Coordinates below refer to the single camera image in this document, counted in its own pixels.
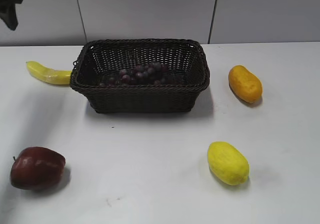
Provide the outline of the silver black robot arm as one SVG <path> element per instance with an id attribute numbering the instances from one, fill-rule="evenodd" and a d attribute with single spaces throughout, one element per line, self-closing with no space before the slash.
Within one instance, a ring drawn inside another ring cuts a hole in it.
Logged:
<path id="1" fill-rule="evenodd" d="M 22 4 L 23 0 L 0 0 L 0 19 L 11 30 L 15 31 L 18 26 L 16 4 Z"/>

